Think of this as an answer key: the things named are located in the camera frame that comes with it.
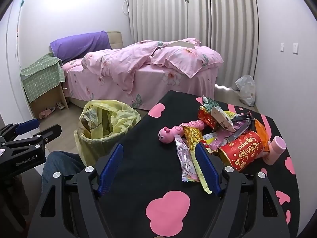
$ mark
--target purple blanket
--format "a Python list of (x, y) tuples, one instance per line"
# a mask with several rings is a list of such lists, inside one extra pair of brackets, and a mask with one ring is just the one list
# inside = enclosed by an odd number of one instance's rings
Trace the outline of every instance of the purple blanket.
[(108, 34), (105, 31), (64, 37), (50, 43), (54, 56), (63, 64), (83, 58), (88, 52), (111, 49)]

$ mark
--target bed sheet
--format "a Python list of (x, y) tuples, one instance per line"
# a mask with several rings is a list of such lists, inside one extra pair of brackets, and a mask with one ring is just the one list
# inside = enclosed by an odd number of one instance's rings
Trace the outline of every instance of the bed sheet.
[(101, 78), (78, 65), (69, 70), (64, 93), (65, 96), (84, 101), (118, 100), (133, 108), (151, 110), (170, 90), (213, 98), (220, 66), (221, 63), (216, 63), (214, 67), (189, 78), (174, 69), (145, 64), (135, 72), (133, 89), (128, 94), (110, 77)]

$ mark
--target white cord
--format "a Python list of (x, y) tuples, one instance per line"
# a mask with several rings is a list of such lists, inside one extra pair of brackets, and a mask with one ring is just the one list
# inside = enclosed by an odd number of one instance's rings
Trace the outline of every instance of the white cord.
[[(126, 6), (128, 7), (128, 11), (127, 12), (125, 12), (124, 11), (124, 4), (126, 3)], [(124, 14), (128, 14), (129, 13), (129, 4), (128, 4), (128, 0), (124, 0), (124, 2), (123, 2), (123, 5), (122, 5), (122, 11), (123, 11), (123, 13)]]

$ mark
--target person's leg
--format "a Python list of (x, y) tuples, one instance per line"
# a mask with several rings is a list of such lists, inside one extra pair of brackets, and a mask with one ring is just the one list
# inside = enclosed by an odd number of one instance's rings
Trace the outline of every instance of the person's leg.
[(64, 151), (53, 151), (46, 159), (42, 174), (42, 191), (55, 172), (64, 176), (74, 175), (85, 168), (78, 154)]

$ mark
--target yellow trash bag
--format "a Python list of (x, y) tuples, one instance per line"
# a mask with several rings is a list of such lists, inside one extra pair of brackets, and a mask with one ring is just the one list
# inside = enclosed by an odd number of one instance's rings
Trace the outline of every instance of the yellow trash bag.
[(141, 120), (140, 114), (116, 100), (89, 101), (79, 117), (75, 142), (85, 166), (93, 166)]

